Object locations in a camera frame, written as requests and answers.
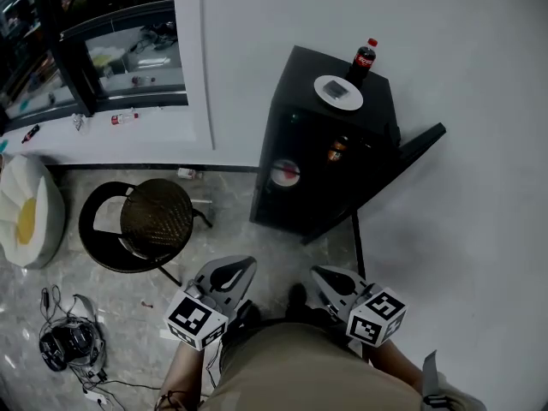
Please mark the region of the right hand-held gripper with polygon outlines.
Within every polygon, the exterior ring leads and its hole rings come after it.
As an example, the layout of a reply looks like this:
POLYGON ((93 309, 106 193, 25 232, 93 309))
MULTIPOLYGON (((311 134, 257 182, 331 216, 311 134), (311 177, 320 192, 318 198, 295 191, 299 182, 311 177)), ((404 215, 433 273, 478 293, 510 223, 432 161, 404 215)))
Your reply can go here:
POLYGON ((315 265, 311 275, 348 337, 378 348, 401 327, 407 304, 393 290, 369 285, 357 272, 331 265, 315 265))

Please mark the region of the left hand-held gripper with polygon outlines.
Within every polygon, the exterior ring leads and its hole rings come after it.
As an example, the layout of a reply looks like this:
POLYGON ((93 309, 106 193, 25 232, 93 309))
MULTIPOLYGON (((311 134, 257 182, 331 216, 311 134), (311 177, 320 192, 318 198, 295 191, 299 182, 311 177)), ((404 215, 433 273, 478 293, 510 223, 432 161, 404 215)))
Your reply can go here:
POLYGON ((171 300, 164 315, 169 332, 196 350, 206 348, 235 321, 256 271, 257 261, 248 255, 207 262, 171 300))

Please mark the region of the white round plate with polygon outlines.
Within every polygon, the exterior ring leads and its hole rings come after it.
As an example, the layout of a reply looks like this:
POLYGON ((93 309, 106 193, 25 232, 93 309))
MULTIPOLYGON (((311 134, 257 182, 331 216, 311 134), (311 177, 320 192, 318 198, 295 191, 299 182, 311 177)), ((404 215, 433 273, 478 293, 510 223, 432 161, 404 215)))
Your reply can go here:
POLYGON ((277 184, 279 187, 290 188, 290 187, 295 186, 298 183, 298 181, 300 180, 301 172, 300 172, 300 175, 297 176, 297 177, 287 178, 283 174, 283 171, 280 170, 281 165, 284 164, 284 163, 294 164, 298 167, 298 165, 295 162, 293 162, 289 159, 278 159, 273 163, 273 165, 271 167, 271 180, 275 184, 277 184))
POLYGON ((321 75, 314 81, 313 87, 314 91, 321 100, 336 109, 356 111, 363 105, 363 96, 360 90, 344 78, 335 75, 321 75), (323 90, 323 87, 330 80, 336 80, 340 85, 344 86, 349 91, 349 94, 340 100, 327 96, 323 90))

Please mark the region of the black mini fridge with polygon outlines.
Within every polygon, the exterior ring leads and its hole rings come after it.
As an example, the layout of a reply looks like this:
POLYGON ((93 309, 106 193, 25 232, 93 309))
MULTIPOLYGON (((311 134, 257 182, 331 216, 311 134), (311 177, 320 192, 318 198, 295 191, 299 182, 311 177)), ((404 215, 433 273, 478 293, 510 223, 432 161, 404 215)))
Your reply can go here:
POLYGON ((321 100, 314 81, 321 75, 344 76, 349 67, 296 46, 271 101, 250 219, 299 235, 304 245, 355 213, 446 133, 438 123, 402 143, 390 83, 375 73, 363 82, 358 110, 339 110, 321 100), (297 122, 291 122, 292 114, 297 122), (329 163, 330 146, 341 135, 348 138, 348 149, 338 162, 329 163), (301 176, 295 186, 283 188, 271 180, 278 159, 298 165, 301 176))

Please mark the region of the person's left forearm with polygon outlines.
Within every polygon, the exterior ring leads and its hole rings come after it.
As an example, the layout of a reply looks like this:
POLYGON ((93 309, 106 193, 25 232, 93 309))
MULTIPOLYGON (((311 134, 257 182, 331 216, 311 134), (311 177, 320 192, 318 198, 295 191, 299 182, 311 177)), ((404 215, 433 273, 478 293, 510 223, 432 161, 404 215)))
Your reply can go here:
POLYGON ((181 342, 159 392, 155 411, 197 411, 201 400, 204 351, 181 342))

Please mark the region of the person's right forearm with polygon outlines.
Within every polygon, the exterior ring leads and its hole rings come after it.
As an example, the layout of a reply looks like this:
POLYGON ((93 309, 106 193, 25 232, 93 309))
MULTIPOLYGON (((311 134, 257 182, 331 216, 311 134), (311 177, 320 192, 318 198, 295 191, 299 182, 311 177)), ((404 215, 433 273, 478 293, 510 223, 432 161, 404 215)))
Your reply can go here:
POLYGON ((371 349, 368 358, 376 369, 422 391, 423 372, 391 340, 371 349))

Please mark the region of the person's black trousers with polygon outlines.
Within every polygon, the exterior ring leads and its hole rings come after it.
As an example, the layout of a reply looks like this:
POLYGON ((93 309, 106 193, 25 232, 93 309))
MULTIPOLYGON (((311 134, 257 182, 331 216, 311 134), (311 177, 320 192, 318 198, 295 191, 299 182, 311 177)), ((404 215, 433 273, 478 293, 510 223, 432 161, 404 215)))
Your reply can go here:
POLYGON ((321 308, 312 308, 308 305, 305 305, 300 309, 289 310, 287 308, 285 314, 281 318, 276 319, 263 319, 261 315, 260 323, 250 328, 240 326, 238 311, 234 324, 229 326, 228 330, 221 338, 221 343, 223 345, 222 354, 225 354, 237 345, 243 344, 263 329, 274 325, 311 325, 320 328, 320 330, 327 334, 331 341, 339 346, 347 346, 351 341, 351 338, 341 329, 343 325, 342 321, 334 320, 327 311, 321 308))

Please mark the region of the person's beige shirt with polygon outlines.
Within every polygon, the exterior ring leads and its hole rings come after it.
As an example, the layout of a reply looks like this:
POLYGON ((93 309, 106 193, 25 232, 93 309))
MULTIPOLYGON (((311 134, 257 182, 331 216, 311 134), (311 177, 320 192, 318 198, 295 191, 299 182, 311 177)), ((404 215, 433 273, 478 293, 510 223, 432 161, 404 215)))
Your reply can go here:
POLYGON ((280 323, 223 349, 200 411, 433 411, 409 384, 365 363, 326 331, 280 323))

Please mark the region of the black wicker chair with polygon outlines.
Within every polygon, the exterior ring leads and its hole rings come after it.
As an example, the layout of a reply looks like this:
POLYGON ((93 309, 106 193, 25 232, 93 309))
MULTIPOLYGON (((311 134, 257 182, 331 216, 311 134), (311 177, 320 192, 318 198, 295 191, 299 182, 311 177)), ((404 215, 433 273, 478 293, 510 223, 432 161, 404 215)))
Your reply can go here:
POLYGON ((82 206, 78 230, 90 257, 104 268, 124 274, 161 271, 171 282, 182 283, 164 269, 188 244, 194 219, 212 223, 194 208, 187 192, 167 179, 155 178, 132 185, 106 182, 82 206), (119 234, 94 228, 102 204, 123 198, 119 234))

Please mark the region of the orange drink bottle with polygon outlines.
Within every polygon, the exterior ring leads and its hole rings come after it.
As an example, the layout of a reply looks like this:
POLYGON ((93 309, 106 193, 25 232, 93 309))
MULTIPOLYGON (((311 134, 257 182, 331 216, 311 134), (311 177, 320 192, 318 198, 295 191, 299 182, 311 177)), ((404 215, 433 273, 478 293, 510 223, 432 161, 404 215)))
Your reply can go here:
POLYGON ((330 149, 328 151, 327 159, 329 163, 335 163, 338 162, 343 154, 348 149, 348 138, 346 136, 339 136, 337 137, 334 142, 331 144, 330 149))

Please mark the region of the white flower-shaped cushion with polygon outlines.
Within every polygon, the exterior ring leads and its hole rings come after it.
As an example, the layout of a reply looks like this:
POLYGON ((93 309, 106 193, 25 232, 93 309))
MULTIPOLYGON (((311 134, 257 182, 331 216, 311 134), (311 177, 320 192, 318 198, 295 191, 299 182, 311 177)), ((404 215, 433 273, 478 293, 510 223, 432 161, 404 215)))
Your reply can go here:
POLYGON ((63 197, 36 157, 15 155, 0 171, 0 247, 6 260, 39 269, 56 253, 65 224, 63 197))

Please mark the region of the cola bottle with red cap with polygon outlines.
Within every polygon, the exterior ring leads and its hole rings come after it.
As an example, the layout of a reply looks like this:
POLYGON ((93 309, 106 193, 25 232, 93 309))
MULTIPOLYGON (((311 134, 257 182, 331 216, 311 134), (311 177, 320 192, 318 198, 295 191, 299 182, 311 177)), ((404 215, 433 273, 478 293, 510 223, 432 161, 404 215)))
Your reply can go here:
POLYGON ((350 82, 357 89, 361 89, 365 78, 368 76, 373 63, 376 60, 377 45, 378 41, 376 39, 369 38, 366 44, 361 46, 356 52, 354 60, 348 69, 345 80, 350 82))

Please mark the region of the black window frame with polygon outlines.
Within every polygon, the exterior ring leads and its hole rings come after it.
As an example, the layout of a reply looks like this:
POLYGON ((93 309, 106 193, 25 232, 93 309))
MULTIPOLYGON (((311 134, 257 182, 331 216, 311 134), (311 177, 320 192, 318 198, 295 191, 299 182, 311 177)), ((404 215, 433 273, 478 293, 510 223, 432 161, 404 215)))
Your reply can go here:
POLYGON ((0 0, 0 134, 187 101, 175 0, 0 0))

